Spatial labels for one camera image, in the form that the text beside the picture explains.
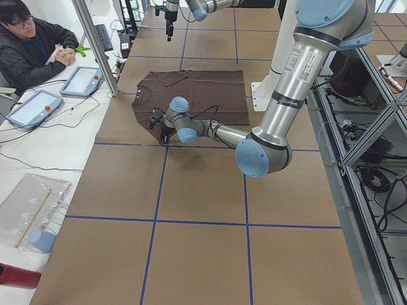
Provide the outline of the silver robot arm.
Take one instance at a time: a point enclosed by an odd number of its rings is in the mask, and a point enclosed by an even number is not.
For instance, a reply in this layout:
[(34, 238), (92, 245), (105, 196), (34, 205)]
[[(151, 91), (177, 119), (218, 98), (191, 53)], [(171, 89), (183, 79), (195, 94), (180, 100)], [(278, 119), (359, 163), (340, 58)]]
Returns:
[(332, 51), (366, 46), (373, 37), (374, 1), (287, 1), (281, 33), (291, 31), (293, 47), (270, 95), (259, 125), (244, 132), (213, 119), (193, 119), (189, 103), (175, 97), (151, 126), (160, 127), (159, 141), (177, 134), (183, 144), (212, 138), (235, 149), (241, 172), (263, 177), (285, 169), (292, 158), (286, 136), (298, 111)]
[[(197, 22), (203, 21), (210, 13), (222, 10), (224, 8), (277, 8), (279, 1), (240, 1), (240, 0), (190, 0), (186, 4)], [(163, 1), (162, 5), (155, 5), (155, 15), (158, 17), (160, 12), (164, 12), (165, 29), (167, 41), (172, 40), (174, 34), (174, 22), (177, 21), (177, 15), (180, 11), (179, 1)]]

